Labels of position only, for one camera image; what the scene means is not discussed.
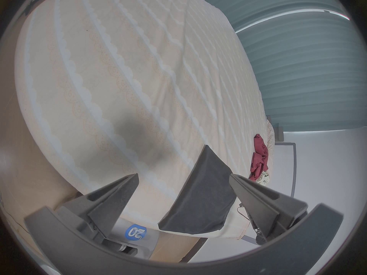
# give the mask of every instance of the cable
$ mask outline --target cable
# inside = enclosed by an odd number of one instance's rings
[[[240,214],[240,215],[242,215],[243,217],[245,217],[248,221],[250,221],[250,219],[249,218],[247,218],[244,214],[241,214],[240,213],[240,211],[238,211],[238,209],[239,208],[244,208],[244,206],[239,206],[238,208],[237,208],[237,212]]]
[[[27,232],[28,234],[30,234],[23,226],[21,226],[21,224],[19,224],[18,222],[16,222],[16,220],[14,219],[14,217],[4,208],[4,206],[2,207],[4,209],[4,211],[10,216],[13,218],[14,222],[16,224],[18,224],[20,227],[22,227],[24,229],[25,232]]]

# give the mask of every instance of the light strip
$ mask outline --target light strip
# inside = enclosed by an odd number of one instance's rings
[[[236,30],[236,34],[249,28],[250,26],[254,26],[254,25],[257,25],[261,22],[264,22],[264,21],[268,21],[269,19],[272,19],[272,18],[276,18],[276,17],[280,17],[280,16],[284,16],[284,15],[288,15],[288,14],[293,14],[293,13],[302,13],[302,12],[329,12],[331,14],[336,14],[338,16],[341,16],[341,17],[344,17],[345,19],[347,20],[350,20],[347,16],[341,14],[341,13],[338,13],[338,12],[335,12],[335,11],[331,11],[331,10],[326,10],[326,9],[300,9],[300,10],[292,10],[292,11],[287,11],[287,12],[283,12],[283,13],[280,13],[280,14],[276,14],[276,15],[273,15],[273,16],[269,16],[267,18],[263,18],[259,21],[255,21],[254,23],[251,23],[239,30]]]

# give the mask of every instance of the green curtain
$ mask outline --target green curtain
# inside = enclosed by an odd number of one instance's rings
[[[338,0],[205,0],[234,30],[307,8],[345,15]],[[367,125],[367,51],[353,22],[328,12],[289,14],[239,32],[265,112],[285,131]]]

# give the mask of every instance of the blue circular sticker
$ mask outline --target blue circular sticker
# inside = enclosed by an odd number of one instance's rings
[[[138,241],[146,235],[146,227],[133,224],[126,229],[125,237],[129,241]]]

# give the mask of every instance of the gray border frame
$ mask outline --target gray border frame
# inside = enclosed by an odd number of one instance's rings
[[[293,181],[292,181],[292,191],[291,197],[294,197],[294,190],[296,189],[296,173],[297,173],[297,154],[296,154],[296,143],[284,143],[284,142],[275,142],[276,146],[293,146]],[[250,242],[254,245],[257,245],[255,238],[244,235],[241,239],[244,241]]]

